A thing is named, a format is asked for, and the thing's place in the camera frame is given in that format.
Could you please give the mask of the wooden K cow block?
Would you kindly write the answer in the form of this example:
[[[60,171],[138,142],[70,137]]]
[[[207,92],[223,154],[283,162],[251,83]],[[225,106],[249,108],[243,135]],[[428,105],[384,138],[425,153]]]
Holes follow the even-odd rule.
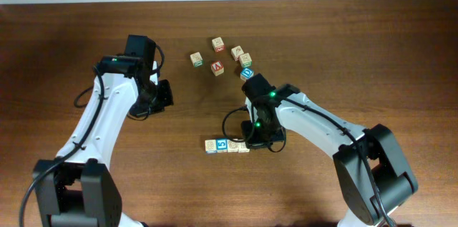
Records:
[[[249,153],[250,150],[246,147],[245,143],[238,143],[238,152],[239,153]]]

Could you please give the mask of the blue I wooden block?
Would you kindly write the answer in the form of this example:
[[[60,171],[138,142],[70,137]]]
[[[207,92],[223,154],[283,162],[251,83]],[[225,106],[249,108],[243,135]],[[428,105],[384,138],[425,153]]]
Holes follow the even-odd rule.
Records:
[[[227,145],[228,145],[228,152],[229,153],[238,153],[239,152],[239,144],[236,142],[233,142],[231,140],[227,140]]]

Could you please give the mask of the blue H wooden block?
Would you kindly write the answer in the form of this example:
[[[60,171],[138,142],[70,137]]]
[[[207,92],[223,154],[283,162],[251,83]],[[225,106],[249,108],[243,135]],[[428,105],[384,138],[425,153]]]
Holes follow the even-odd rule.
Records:
[[[205,152],[206,153],[216,153],[217,152],[216,140],[206,140],[205,141]]]

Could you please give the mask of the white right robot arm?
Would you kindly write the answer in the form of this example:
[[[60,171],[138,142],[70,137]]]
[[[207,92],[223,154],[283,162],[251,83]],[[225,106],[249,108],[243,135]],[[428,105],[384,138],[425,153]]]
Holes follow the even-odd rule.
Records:
[[[340,226],[395,226],[390,213],[418,190],[418,182],[389,128],[349,123],[289,84],[245,83],[250,120],[242,123],[250,149],[286,143],[292,130],[333,160],[349,212]]]

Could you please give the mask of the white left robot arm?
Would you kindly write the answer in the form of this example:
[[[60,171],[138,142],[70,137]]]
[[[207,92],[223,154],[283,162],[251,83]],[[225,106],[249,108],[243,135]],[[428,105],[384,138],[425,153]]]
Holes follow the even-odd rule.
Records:
[[[172,105],[162,62],[152,55],[105,56],[74,132],[53,160],[38,160],[25,197],[35,193],[43,226],[142,226],[122,211],[109,171],[126,118],[146,120]]]

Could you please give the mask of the blue 5 wooden block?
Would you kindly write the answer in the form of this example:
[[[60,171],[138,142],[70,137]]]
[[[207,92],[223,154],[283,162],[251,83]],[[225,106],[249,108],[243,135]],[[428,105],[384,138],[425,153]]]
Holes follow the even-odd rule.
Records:
[[[228,151],[228,140],[227,139],[217,139],[215,141],[216,150],[218,153],[226,153]]]

